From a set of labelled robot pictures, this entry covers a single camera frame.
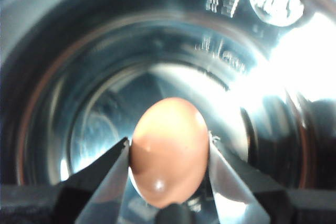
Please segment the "stainless steel drum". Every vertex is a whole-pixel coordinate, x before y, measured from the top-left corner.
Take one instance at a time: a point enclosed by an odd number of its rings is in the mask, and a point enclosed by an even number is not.
[[[55,184],[156,101],[288,187],[336,189],[335,0],[1,0],[1,180]]]

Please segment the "eggshell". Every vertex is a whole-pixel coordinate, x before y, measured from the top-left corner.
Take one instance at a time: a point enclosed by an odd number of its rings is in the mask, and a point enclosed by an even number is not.
[[[135,127],[130,166],[141,196],[163,208],[190,198],[203,180],[208,129],[198,109],[181,98],[151,106]]]

